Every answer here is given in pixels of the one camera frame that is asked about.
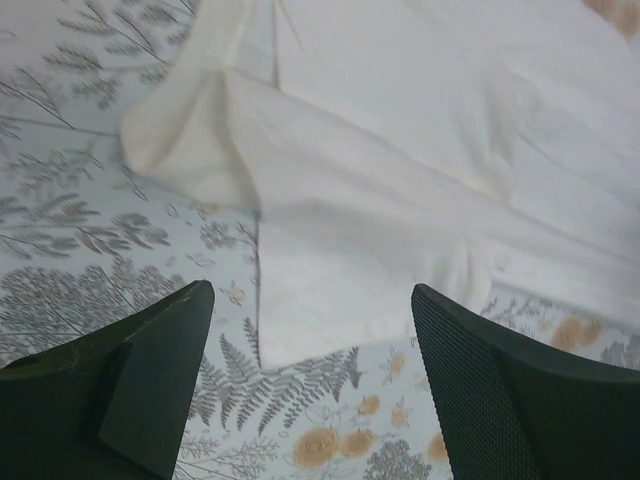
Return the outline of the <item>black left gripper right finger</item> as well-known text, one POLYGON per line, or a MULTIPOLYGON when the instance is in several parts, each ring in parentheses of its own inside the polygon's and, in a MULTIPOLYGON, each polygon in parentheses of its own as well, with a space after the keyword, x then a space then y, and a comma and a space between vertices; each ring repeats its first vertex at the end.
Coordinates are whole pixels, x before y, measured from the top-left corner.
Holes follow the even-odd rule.
POLYGON ((535 341, 424 284, 411 307, 454 478, 638 478, 638 371, 535 341))

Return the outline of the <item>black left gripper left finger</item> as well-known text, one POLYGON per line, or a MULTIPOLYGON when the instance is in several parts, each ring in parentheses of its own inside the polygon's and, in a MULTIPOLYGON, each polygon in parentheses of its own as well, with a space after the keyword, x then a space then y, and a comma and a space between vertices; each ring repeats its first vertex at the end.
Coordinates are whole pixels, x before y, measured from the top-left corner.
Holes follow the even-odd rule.
POLYGON ((172 478, 214 301, 196 281, 3 367, 2 478, 172 478))

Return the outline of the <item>white t-shirt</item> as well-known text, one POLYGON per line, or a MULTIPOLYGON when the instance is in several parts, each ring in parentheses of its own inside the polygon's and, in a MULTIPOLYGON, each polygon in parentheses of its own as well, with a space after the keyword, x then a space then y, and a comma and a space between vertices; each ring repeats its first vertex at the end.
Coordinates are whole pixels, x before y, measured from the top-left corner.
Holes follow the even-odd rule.
POLYGON ((258 214, 259 355, 413 333, 424 283, 639 323, 639 39, 583 1, 204 1, 128 166, 258 214))

